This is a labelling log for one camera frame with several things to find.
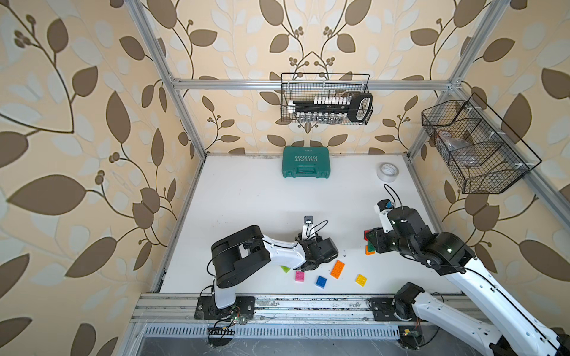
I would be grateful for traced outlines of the long orange lego brick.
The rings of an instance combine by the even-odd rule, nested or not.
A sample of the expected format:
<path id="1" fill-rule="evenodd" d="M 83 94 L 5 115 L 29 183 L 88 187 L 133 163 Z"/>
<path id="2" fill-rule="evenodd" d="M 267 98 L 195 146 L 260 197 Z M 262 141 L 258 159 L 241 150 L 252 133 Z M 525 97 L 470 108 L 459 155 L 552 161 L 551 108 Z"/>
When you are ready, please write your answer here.
<path id="1" fill-rule="evenodd" d="M 343 263 L 340 260 L 337 260 L 330 271 L 330 276 L 338 280 L 341 277 L 344 267 L 345 263 Z"/>

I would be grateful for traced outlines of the yellow lego brick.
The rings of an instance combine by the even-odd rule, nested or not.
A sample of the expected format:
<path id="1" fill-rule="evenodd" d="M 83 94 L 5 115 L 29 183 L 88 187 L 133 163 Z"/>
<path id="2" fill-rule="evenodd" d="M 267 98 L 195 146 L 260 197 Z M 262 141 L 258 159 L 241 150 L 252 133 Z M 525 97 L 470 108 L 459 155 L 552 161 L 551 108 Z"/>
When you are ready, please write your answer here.
<path id="1" fill-rule="evenodd" d="M 358 274 L 356 276 L 356 279 L 355 279 L 355 282 L 361 287 L 364 287 L 366 285 L 367 281 L 368 281 L 368 279 L 365 276 L 363 276 L 362 274 Z"/>

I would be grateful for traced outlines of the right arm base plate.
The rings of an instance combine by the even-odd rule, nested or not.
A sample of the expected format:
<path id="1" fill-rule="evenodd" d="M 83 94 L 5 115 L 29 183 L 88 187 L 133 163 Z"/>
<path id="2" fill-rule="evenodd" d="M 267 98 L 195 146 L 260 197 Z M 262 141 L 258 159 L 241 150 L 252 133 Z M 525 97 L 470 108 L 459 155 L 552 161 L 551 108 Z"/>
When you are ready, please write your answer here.
<path id="1" fill-rule="evenodd" d="M 377 322 L 415 323 L 424 322 L 414 311 L 414 301 L 400 298 L 375 297 L 368 299 L 368 307 Z"/>

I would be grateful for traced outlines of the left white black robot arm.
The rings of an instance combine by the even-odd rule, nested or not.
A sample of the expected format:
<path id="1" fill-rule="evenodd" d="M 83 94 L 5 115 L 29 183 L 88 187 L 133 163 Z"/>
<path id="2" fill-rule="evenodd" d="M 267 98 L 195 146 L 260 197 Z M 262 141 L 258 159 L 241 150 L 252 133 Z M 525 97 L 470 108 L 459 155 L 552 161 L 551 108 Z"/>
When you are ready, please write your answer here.
<path id="1" fill-rule="evenodd" d="M 263 234 L 258 225 L 251 225 L 213 243 L 211 252 L 207 266 L 214 268 L 209 275 L 213 277 L 217 309 L 234 306 L 236 286 L 271 263 L 306 272 L 338 257 L 335 243 L 321 237 L 312 220 L 304 223 L 293 242 L 273 239 Z"/>

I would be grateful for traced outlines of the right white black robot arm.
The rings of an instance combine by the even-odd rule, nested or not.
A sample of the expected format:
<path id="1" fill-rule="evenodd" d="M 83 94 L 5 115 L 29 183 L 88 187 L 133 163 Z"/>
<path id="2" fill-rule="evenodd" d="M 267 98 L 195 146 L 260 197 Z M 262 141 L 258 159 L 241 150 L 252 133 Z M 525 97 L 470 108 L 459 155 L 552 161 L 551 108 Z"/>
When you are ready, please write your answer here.
<path id="1" fill-rule="evenodd" d="M 435 324 L 482 355 L 568 355 L 569 336 L 558 335 L 527 311 L 485 268 L 465 242 L 433 233 L 415 209 L 381 200 L 374 210 L 380 227 L 367 233 L 376 253 L 397 252 L 454 284 L 488 318 L 483 323 L 408 282 L 389 310 L 402 321 Z"/>

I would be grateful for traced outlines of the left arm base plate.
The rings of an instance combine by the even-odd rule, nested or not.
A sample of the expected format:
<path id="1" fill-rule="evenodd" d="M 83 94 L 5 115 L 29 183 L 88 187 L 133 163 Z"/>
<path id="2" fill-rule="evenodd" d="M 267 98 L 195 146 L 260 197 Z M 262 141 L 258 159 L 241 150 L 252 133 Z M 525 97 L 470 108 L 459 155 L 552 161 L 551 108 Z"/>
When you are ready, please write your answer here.
<path id="1" fill-rule="evenodd" d="M 225 320 L 238 319 L 238 321 L 253 319 L 255 312 L 255 298 L 253 296 L 238 296 L 235 303 L 226 308 L 219 309 L 212 295 L 200 296 L 194 312 L 195 320 Z"/>

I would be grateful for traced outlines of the pink lego brick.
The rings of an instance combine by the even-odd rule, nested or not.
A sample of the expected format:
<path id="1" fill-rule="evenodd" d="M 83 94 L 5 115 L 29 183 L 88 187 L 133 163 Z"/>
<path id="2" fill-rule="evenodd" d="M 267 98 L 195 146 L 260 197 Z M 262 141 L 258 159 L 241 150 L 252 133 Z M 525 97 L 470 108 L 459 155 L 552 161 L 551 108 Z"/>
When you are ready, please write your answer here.
<path id="1" fill-rule="evenodd" d="M 295 272 L 295 282 L 303 283 L 305 279 L 305 274 L 303 271 L 296 271 Z"/>

